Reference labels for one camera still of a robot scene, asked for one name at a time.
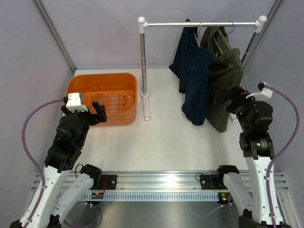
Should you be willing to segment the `navy blue shorts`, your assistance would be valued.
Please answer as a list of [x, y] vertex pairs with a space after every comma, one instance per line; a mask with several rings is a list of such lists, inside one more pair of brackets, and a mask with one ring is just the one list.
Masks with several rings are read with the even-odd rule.
[[179, 79], [179, 92], [185, 94], [182, 112], [193, 125], [201, 126], [207, 113], [209, 67], [215, 56], [197, 45], [197, 34], [196, 27], [183, 28], [169, 69]]

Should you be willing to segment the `beige hanger with metal hook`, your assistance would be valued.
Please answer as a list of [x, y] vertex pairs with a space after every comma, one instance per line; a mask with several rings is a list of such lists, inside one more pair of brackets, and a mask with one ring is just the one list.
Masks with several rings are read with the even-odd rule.
[[199, 25], [197, 30], [194, 31], [194, 38], [198, 47], [200, 47], [200, 41], [199, 41], [200, 31], [201, 31], [201, 24]]

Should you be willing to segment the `olive green shorts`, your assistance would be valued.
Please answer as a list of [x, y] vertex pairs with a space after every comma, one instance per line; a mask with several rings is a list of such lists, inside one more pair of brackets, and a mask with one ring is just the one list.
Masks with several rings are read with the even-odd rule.
[[[212, 52], [211, 28], [206, 28], [200, 46]], [[214, 58], [214, 63], [209, 67], [206, 119], [219, 133], [227, 130], [229, 113], [225, 110], [225, 107], [229, 104], [229, 101], [220, 104], [217, 101], [216, 92], [240, 85], [243, 75], [244, 68], [240, 59], [239, 48], [233, 48], [226, 54]]]

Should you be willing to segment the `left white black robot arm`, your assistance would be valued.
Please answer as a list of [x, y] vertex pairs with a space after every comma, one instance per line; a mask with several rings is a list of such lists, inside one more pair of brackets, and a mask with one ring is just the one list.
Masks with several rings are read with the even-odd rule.
[[81, 155], [90, 126], [107, 120], [105, 106], [92, 102], [96, 113], [82, 103], [72, 111], [67, 104], [61, 107], [64, 116], [59, 121], [52, 146], [47, 152], [45, 166], [39, 169], [41, 182], [24, 216], [11, 223], [12, 228], [59, 228], [80, 197], [89, 189], [102, 184], [100, 168], [87, 164], [68, 190], [58, 197], [66, 177]]

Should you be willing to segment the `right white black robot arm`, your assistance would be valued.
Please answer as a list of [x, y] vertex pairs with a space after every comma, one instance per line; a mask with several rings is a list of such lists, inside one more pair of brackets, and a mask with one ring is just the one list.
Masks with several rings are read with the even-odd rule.
[[242, 182], [235, 166], [217, 169], [215, 183], [229, 190], [239, 213], [240, 228], [288, 228], [281, 214], [274, 182], [274, 146], [268, 129], [273, 120], [273, 108], [265, 102], [263, 92], [249, 93], [240, 86], [216, 92], [218, 104], [235, 114], [241, 126], [239, 145], [249, 168], [251, 192]]

